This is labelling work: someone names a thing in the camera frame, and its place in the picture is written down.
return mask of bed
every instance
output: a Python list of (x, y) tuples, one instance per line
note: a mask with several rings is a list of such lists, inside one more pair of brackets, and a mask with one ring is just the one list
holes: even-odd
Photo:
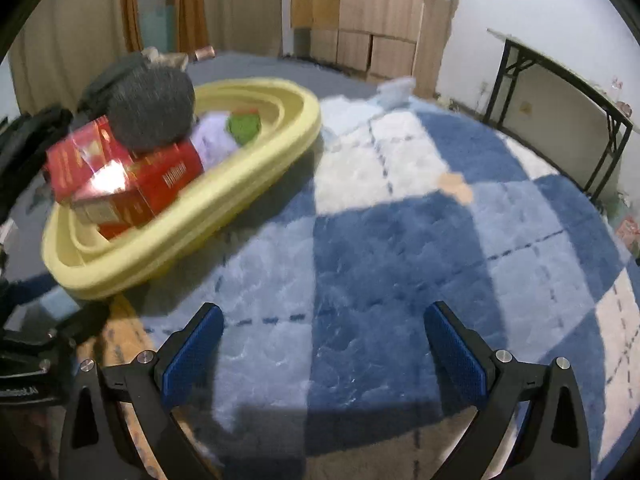
[[(319, 98), (375, 92), (238, 54), (190, 75), (277, 75)], [(569, 359), (600, 480), (640, 428), (639, 294), (635, 262), (571, 182), (503, 134), (412, 99), (317, 143), (204, 247), (116, 298), (136, 314), (135, 337), (118, 339), (122, 322), (106, 333), (123, 361), (204, 301), (222, 308), (222, 342), (182, 418), (225, 478), (428, 479), (474, 414), (424, 335), (424, 307), (444, 300), (494, 349)]]

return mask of green object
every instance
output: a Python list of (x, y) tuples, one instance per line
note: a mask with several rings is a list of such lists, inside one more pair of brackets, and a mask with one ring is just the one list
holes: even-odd
[(240, 146), (251, 142), (260, 133), (260, 115), (256, 112), (231, 114), (226, 120), (226, 130)]

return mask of blue gripper pad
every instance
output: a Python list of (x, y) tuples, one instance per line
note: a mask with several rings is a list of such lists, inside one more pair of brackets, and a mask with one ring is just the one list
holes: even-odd
[(167, 348), (173, 358), (167, 365), (156, 366), (161, 378), (156, 376), (160, 386), (162, 404), (170, 410), (184, 404), (191, 391), (191, 385), (209, 363), (209, 355), (217, 346), (224, 330), (224, 316), (220, 308), (205, 303), (187, 326), (171, 334), (158, 351)]
[(472, 333), (481, 341), (483, 353), (491, 349), (477, 333), (464, 328), (442, 302), (431, 303), (424, 311), (424, 329), (431, 351), (437, 355), (462, 399), (478, 409), (482, 408), (488, 396), (486, 367), (482, 366), (465, 339)]

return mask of beige curtain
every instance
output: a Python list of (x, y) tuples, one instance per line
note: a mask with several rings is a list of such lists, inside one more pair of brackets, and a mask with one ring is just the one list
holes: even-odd
[(277, 56), (282, 0), (204, 0), (209, 42), (220, 50)]
[(126, 53), (120, 0), (42, 0), (9, 50), (20, 110), (75, 110), (84, 87)]

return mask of red box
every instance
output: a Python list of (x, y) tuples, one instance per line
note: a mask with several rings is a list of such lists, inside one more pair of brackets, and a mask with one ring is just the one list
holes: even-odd
[(112, 237), (149, 222), (202, 172), (198, 153), (185, 140), (129, 164), (111, 160), (74, 193), (71, 207), (81, 222), (104, 226)]
[(56, 202), (67, 202), (112, 160), (128, 164), (132, 156), (111, 135), (107, 117), (86, 124), (53, 145), (47, 150), (47, 169)]

